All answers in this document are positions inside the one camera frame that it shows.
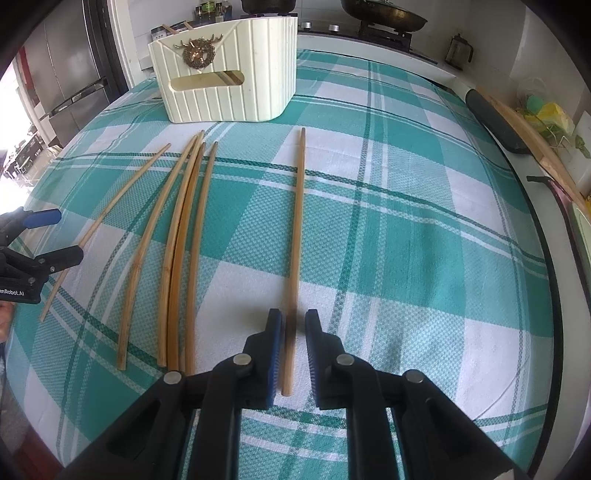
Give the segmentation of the person's left hand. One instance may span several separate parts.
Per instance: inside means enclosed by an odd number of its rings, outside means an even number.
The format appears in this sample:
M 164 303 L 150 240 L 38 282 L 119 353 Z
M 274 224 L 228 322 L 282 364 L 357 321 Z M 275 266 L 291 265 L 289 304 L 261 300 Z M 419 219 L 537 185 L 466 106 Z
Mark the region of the person's left hand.
M 0 302 L 0 343 L 5 343 L 11 330 L 14 317 L 15 304 L 12 302 Z

